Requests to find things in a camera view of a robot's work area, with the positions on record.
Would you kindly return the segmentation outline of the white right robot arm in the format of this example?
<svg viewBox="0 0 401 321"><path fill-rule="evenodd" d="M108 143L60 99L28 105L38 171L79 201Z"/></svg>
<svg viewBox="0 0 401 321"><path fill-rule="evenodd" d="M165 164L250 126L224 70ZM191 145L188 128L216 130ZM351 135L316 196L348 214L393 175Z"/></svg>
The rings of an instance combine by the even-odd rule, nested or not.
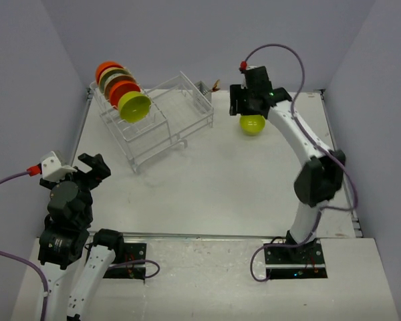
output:
<svg viewBox="0 0 401 321"><path fill-rule="evenodd" d="M240 117L243 130L256 122L270 122L283 135L301 166L293 184L299 205L285 246L286 258L299 263L308 256L306 243L315 237L320 211L342 187L346 156L313 133L295 110L297 96L291 96L285 88L274 88L266 67L242 63L241 73L243 83L229 88L229 114Z"/></svg>

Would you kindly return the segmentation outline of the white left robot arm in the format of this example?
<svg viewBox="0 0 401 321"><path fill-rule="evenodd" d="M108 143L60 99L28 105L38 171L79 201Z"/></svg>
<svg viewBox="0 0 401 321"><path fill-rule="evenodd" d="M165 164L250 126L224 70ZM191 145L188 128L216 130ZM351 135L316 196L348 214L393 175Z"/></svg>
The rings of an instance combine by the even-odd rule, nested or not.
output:
<svg viewBox="0 0 401 321"><path fill-rule="evenodd" d="M122 233L99 230L80 278L73 281L93 221L91 191L111 175L102 155L84 153L78 158L90 171L68 165L58 151L49 152L40 162L39 184L50 191L39 238L38 260L47 284L38 304L41 320L83 320L104 274L126 253Z"/></svg>

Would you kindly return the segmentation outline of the lime green bowl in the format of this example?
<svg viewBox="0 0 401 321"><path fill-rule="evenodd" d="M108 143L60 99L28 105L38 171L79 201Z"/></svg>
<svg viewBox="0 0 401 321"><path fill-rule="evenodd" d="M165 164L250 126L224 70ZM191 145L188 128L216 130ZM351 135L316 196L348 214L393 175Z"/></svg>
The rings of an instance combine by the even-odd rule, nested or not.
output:
<svg viewBox="0 0 401 321"><path fill-rule="evenodd" d="M119 115L128 123L142 120L149 113L150 106L150 98L136 91L125 93L118 101Z"/></svg>
<svg viewBox="0 0 401 321"><path fill-rule="evenodd" d="M239 124L245 135L257 136L265 127L265 119L262 115L242 115Z"/></svg>

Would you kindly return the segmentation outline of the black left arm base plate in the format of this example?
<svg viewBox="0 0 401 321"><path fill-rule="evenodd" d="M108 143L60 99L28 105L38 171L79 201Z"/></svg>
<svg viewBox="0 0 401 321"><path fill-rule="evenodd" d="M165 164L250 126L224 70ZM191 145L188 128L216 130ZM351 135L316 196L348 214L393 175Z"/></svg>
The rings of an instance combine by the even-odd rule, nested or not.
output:
<svg viewBox="0 0 401 321"><path fill-rule="evenodd" d="M124 243L122 252L113 261L113 265L146 258L146 243ZM108 270L104 279L144 280L146 276L145 265L127 265Z"/></svg>

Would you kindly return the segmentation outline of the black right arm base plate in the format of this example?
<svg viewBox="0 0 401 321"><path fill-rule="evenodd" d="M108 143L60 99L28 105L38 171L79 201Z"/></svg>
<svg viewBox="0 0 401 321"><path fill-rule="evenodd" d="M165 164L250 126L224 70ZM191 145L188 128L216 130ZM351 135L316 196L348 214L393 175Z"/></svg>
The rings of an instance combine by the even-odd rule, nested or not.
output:
<svg viewBox="0 0 401 321"><path fill-rule="evenodd" d="M321 243L297 249L276 247L264 251L268 280L326 279L327 270Z"/></svg>

